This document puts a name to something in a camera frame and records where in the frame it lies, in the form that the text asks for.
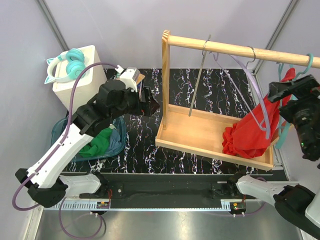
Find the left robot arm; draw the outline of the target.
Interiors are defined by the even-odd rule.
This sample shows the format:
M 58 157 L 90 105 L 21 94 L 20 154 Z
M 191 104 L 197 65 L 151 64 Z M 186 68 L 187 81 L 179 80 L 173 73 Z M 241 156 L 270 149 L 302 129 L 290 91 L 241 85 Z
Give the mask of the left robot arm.
M 139 93 L 120 80 L 107 81 L 87 104 L 68 118 L 64 132 L 37 163 L 17 170 L 19 188 L 26 187 L 28 195 L 45 208 L 53 207 L 64 198 L 107 198 L 109 182 L 102 174 L 66 176 L 61 174 L 63 169 L 114 119 L 125 114 L 151 117 L 159 108 L 149 87 Z

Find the red tank top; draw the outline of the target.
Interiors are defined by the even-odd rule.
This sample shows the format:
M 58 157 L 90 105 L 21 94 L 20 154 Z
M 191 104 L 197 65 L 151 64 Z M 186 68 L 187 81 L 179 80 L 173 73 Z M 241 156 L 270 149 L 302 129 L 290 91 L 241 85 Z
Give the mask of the red tank top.
M 296 70 L 292 67 L 286 72 L 281 82 L 292 81 L 295 76 Z M 266 139 L 266 133 L 259 128 L 251 113 L 248 113 L 239 122 L 234 123 L 232 127 L 225 128 L 222 134 L 222 152 L 224 154 L 252 159 L 262 156 L 271 145 L 271 138 L 278 130 L 280 101 L 271 103 L 267 95 L 263 98 L 263 101 L 270 122 L 270 139 Z M 260 104 L 252 112 L 259 123 L 264 119 Z

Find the blue tank top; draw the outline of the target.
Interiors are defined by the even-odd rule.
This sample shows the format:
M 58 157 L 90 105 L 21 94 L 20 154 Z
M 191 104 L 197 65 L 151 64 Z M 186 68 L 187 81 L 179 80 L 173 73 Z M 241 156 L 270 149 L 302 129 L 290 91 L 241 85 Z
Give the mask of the blue tank top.
M 116 155 L 122 150 L 122 138 L 116 129 L 112 130 L 109 138 L 109 146 L 106 153 L 108 155 Z

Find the green tank top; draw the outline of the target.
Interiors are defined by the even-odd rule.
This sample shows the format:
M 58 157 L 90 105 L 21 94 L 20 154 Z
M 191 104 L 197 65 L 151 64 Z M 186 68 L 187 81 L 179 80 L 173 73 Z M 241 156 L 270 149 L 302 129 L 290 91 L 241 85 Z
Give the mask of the green tank top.
M 90 143 L 86 144 L 78 154 L 83 158 L 103 155 L 110 145 L 112 132 L 113 130 L 111 128 L 102 130 Z

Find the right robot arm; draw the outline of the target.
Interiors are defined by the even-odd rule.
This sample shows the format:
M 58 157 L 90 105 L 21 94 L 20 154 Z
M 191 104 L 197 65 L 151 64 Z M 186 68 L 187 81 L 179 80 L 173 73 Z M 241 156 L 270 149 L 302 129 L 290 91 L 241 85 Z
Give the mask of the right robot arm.
M 279 114 L 296 130 L 302 159 L 320 159 L 320 84 L 311 74 L 290 82 L 271 82 L 267 99 L 278 102 L 290 95 Z M 251 196 L 273 206 L 285 220 L 315 239 L 320 238 L 320 194 L 301 184 L 274 184 L 237 172 L 227 181 L 232 198 Z

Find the grey hanger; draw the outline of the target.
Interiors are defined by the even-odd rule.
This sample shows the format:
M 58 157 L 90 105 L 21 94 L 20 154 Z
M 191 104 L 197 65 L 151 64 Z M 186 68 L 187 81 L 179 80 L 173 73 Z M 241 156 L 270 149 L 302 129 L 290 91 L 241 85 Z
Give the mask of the grey hanger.
M 203 48 L 202 48 L 202 52 L 201 52 L 202 60 L 201 60 L 199 72 L 198 72 L 196 83 L 195 83 L 194 93 L 193 93 L 192 100 L 191 100 L 191 106 L 190 106 L 189 112 L 188 112 L 188 116 L 189 117 L 192 115 L 192 111 L 193 111 L 193 108 L 195 106 L 195 101 L 196 101 L 197 91 L 198 91 L 198 87 L 199 87 L 199 83 L 200 83 L 200 78 L 201 78 L 202 70 L 203 70 L 205 59 L 206 59 L 206 55 L 207 55 L 207 51 L 205 50 L 205 48 L 206 48 L 207 42 L 209 42 L 211 40 L 211 36 L 212 36 L 211 34 L 208 36 L 208 38 L 205 41 L 205 43 L 203 45 Z

